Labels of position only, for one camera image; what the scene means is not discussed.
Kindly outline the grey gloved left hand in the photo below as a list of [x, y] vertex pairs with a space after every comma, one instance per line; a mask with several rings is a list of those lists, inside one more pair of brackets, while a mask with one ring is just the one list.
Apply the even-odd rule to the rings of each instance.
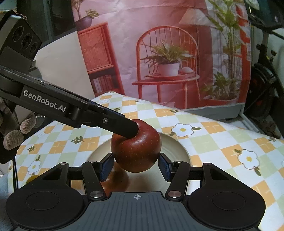
[[10, 106], [14, 103], [1, 98], [1, 163], [6, 164], [17, 154], [26, 135], [34, 128], [36, 117], [31, 112], [25, 120], [18, 121], [17, 114]]

